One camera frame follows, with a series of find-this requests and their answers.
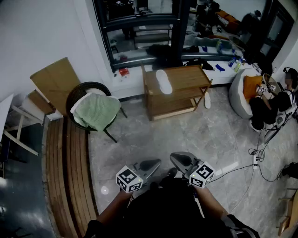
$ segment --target bottle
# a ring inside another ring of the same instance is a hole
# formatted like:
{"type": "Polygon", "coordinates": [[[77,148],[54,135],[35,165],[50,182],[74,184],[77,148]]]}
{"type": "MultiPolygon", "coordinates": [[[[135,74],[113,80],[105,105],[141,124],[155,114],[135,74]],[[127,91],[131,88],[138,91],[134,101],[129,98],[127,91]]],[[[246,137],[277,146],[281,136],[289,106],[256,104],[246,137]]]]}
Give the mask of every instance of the bottle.
{"type": "Polygon", "coordinates": [[[234,57],[229,61],[228,66],[229,66],[230,68],[232,68],[232,66],[233,66],[233,64],[235,63],[235,61],[236,61],[236,57],[234,56],[234,57]]]}
{"type": "Polygon", "coordinates": [[[218,53],[221,53],[222,52],[222,48],[223,48],[223,43],[221,40],[218,40],[217,43],[216,43],[216,51],[218,53]]]}
{"type": "Polygon", "coordinates": [[[234,72],[238,72],[238,70],[239,70],[239,68],[240,68],[240,66],[241,66],[241,63],[240,63],[240,61],[239,60],[236,60],[236,63],[237,63],[237,65],[236,65],[236,67],[234,68],[234,72]]]}

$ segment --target cardboard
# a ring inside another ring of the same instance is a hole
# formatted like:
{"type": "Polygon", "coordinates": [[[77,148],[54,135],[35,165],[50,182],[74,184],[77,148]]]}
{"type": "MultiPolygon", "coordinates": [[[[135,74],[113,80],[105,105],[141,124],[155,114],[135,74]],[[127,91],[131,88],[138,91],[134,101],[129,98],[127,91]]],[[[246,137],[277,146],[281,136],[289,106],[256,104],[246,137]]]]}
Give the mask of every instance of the cardboard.
{"type": "Polygon", "coordinates": [[[80,84],[68,58],[63,58],[31,75],[45,97],[64,116],[66,113],[66,100],[74,87],[80,84]]]}
{"type": "Polygon", "coordinates": [[[55,112],[55,108],[51,106],[39,92],[34,90],[28,95],[28,98],[39,108],[45,115],[55,112]]]}

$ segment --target window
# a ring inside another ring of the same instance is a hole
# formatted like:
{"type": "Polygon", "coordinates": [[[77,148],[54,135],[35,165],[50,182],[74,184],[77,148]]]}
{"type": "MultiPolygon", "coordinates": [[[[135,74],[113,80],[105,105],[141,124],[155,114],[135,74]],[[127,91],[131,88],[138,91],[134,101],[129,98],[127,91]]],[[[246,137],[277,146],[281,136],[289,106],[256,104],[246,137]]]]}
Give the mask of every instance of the window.
{"type": "Polygon", "coordinates": [[[168,45],[181,61],[244,56],[253,63],[262,52],[272,62],[293,25],[277,0],[93,1],[113,71],[152,64],[152,45],[168,45]]]}

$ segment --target green towel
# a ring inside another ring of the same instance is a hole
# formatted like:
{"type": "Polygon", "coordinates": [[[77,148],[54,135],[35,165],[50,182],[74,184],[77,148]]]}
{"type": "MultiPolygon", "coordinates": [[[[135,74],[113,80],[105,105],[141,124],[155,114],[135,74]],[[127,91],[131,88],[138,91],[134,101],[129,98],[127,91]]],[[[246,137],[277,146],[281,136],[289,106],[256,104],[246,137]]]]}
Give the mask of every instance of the green towel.
{"type": "Polygon", "coordinates": [[[77,106],[74,116],[82,126],[90,126],[98,131],[103,131],[116,116],[120,107],[119,100],[92,93],[77,106]]]}

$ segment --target wooden bench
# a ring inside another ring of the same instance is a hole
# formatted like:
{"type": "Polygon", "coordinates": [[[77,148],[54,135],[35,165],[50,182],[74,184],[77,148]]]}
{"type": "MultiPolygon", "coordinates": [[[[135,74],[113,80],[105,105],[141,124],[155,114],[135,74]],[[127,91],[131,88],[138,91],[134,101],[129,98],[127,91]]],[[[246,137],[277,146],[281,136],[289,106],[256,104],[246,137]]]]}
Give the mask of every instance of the wooden bench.
{"type": "Polygon", "coordinates": [[[85,236],[96,219],[89,163],[88,136],[69,119],[49,123],[46,147],[49,200],[62,237],[85,236]]]}

